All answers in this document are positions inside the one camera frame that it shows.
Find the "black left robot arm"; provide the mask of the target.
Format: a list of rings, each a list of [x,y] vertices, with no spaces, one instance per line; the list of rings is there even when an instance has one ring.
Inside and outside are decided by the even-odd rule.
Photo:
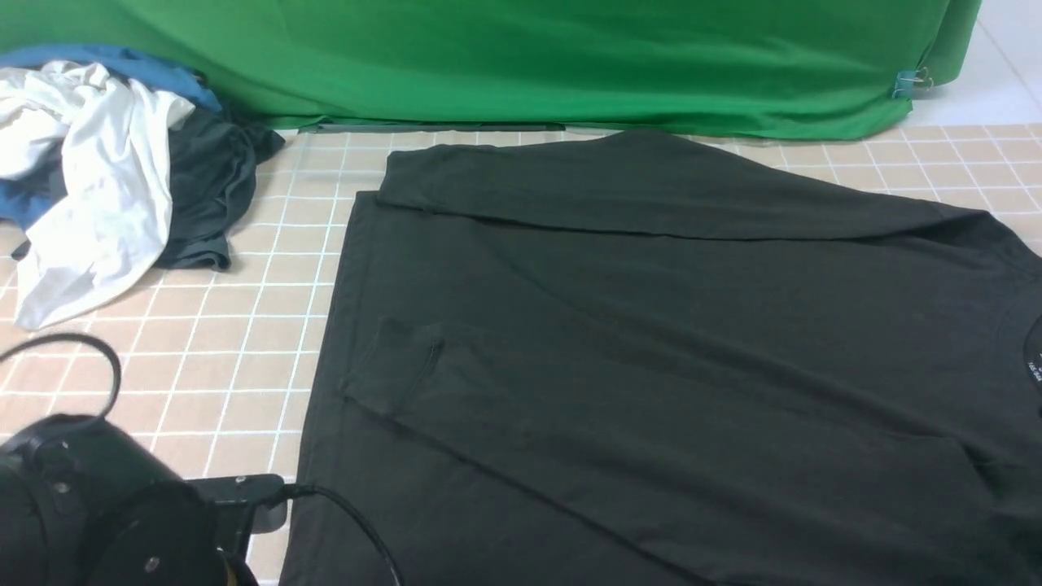
[[[4,585],[253,585],[217,508],[109,422],[49,416],[2,445]]]

